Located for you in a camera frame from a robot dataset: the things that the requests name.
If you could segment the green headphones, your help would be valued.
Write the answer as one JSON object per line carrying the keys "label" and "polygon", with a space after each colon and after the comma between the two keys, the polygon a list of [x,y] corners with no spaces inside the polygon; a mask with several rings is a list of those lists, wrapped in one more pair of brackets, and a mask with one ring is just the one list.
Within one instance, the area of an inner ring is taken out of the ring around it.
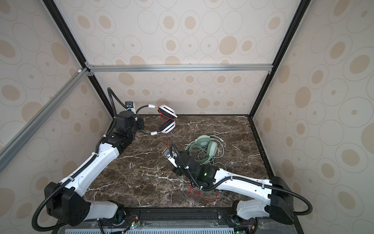
{"label": "green headphones", "polygon": [[188,151],[191,156],[194,148],[200,149],[200,152],[205,155],[203,159],[198,159],[197,162],[199,164],[208,164],[215,158],[218,149],[218,143],[211,136],[201,135],[197,139],[186,145],[185,150]]}

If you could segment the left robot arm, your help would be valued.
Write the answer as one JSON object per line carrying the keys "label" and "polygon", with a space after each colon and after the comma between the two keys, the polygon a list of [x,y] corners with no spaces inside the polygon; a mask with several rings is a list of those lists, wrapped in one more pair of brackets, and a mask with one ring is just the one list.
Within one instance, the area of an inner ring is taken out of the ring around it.
{"label": "left robot arm", "polygon": [[125,221],[123,205],[84,199],[99,174],[131,145],[141,125],[133,102],[123,103],[111,88],[107,91],[115,114],[107,133],[81,166],[59,183],[51,182],[45,187],[45,199],[32,217],[31,225],[35,231],[48,232],[90,220],[108,219],[116,225]]}

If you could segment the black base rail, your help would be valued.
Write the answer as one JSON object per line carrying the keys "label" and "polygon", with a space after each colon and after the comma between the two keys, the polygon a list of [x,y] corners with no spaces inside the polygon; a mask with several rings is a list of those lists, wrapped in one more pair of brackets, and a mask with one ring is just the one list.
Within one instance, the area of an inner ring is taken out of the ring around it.
{"label": "black base rail", "polygon": [[127,208],[125,219],[66,225],[57,234],[302,234],[299,222],[280,224],[269,217],[244,220],[231,208]]}

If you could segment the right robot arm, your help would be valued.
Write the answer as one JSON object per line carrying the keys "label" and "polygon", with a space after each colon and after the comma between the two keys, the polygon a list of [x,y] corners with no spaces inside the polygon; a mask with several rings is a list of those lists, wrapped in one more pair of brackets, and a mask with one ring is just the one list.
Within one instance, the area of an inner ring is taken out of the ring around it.
{"label": "right robot arm", "polygon": [[191,155],[181,151],[165,153],[165,156],[174,166],[174,172],[185,175],[192,188],[203,192],[230,191],[250,197],[249,201],[239,201],[233,206],[234,214],[242,219],[269,217],[278,223],[292,225],[295,216],[309,215],[313,210],[310,201],[290,191],[278,176],[268,180],[237,175],[216,166],[200,165]]}

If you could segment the horizontal aluminium frame bar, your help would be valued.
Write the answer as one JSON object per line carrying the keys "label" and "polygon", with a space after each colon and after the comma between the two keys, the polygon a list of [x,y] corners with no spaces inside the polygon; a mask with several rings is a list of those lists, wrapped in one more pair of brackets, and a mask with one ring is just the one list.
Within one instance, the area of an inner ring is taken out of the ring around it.
{"label": "horizontal aluminium frame bar", "polygon": [[88,65],[92,72],[271,71],[271,64]]}

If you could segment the left diagonal aluminium frame bar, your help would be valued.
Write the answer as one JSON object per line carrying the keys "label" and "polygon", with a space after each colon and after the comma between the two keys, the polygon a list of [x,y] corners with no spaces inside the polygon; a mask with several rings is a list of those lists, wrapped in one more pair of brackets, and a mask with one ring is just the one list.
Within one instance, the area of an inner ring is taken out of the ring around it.
{"label": "left diagonal aluminium frame bar", "polygon": [[30,138],[50,118],[62,102],[69,96],[83,78],[88,75],[87,68],[81,68],[40,111],[10,140],[1,151],[1,171],[3,171]]}

